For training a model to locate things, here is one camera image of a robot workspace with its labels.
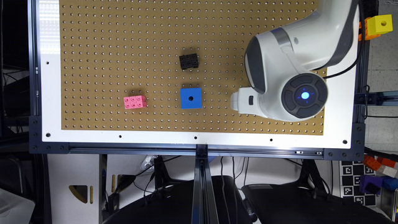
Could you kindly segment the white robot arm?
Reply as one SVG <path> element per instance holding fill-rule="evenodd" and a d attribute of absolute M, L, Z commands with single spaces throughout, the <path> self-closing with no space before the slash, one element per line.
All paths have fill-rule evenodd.
<path fill-rule="evenodd" d="M 231 108 L 280 121 L 318 114 L 328 98 L 314 71 L 337 65 L 352 48 L 357 1 L 320 1 L 304 19 L 254 36 L 244 54 L 249 87 L 231 95 Z"/>

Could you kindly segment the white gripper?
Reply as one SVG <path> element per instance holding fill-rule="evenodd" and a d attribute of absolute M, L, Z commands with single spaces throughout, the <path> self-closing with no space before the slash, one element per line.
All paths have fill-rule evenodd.
<path fill-rule="evenodd" d="M 240 88 L 231 95 L 230 107 L 239 114 L 263 116 L 264 113 L 258 104 L 259 96 L 260 94 L 251 87 Z"/>

